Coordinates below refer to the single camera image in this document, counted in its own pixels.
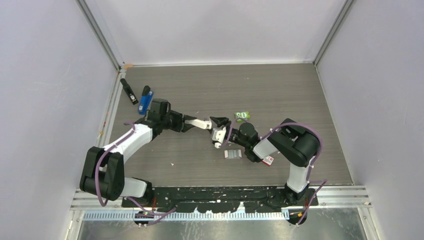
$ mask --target white panel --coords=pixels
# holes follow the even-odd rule
[[[74,0],[0,11],[0,238],[61,239],[116,71]]]
[[[366,185],[384,239],[423,238],[423,23],[422,0],[356,1],[318,66],[352,177]]]
[[[312,62],[345,0],[94,1],[124,61],[151,65]]]

